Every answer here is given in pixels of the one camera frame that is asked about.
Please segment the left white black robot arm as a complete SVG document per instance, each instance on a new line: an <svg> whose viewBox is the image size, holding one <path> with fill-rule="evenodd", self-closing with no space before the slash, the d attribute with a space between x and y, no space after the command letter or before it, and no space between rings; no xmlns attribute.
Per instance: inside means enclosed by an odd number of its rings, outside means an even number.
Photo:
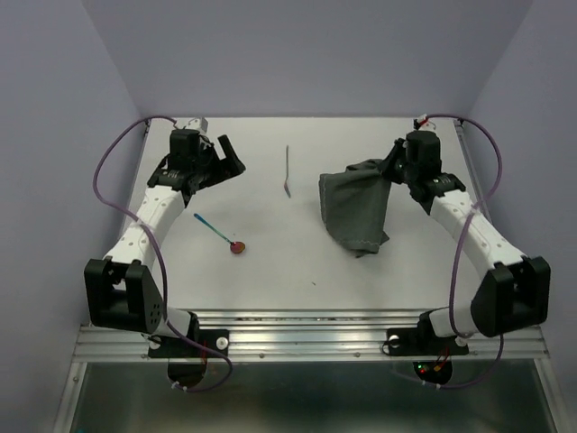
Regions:
<svg viewBox="0 0 577 433"><path fill-rule="evenodd" d="M169 337L180 355L200 347L197 315L168 305L168 272L160 247L192 197L244 173L229 138L219 155L198 129L175 129L169 152L147 182L142 203L120 239L84 270L91 322L98 327Z"/></svg>

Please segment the dark grey cloth napkin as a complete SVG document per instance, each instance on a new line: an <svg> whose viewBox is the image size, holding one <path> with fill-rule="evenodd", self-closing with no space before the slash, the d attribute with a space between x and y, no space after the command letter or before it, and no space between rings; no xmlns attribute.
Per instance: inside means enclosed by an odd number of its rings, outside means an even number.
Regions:
<svg viewBox="0 0 577 433"><path fill-rule="evenodd" d="M387 243L384 231L391 182L379 170L380 159L348 165L319 176L321 219L326 232L344 250L363 257Z"/></svg>

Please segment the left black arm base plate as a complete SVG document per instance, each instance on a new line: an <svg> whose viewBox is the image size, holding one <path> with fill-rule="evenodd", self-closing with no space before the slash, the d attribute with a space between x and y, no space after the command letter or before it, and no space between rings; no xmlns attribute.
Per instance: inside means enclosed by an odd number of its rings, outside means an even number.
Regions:
<svg viewBox="0 0 577 433"><path fill-rule="evenodd" d="M228 356L230 332L227 329L201 328L197 343L200 348L181 338L155 336L149 341L148 357L151 359L210 359Z"/></svg>

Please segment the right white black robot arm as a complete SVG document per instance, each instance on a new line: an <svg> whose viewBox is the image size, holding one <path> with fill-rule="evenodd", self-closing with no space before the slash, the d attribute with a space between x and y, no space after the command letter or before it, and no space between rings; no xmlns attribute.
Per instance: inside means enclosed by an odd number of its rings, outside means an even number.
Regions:
<svg viewBox="0 0 577 433"><path fill-rule="evenodd" d="M394 142L379 170L385 180L408 186L410 196L455 240L481 278L472 300L422 314L417 346L434 352L449 337L480 333L494 337L544 323L548 316L551 268L509 243L480 212L464 184L442 170L441 142L432 131L413 131Z"/></svg>

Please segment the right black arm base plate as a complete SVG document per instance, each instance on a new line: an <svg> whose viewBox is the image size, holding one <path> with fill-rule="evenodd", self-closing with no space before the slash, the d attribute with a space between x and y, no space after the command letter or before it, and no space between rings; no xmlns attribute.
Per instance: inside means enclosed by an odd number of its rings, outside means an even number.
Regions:
<svg viewBox="0 0 577 433"><path fill-rule="evenodd" d="M386 332L381 352L389 356L467 355L469 347L456 344L456 338L438 337L416 327L394 327Z"/></svg>

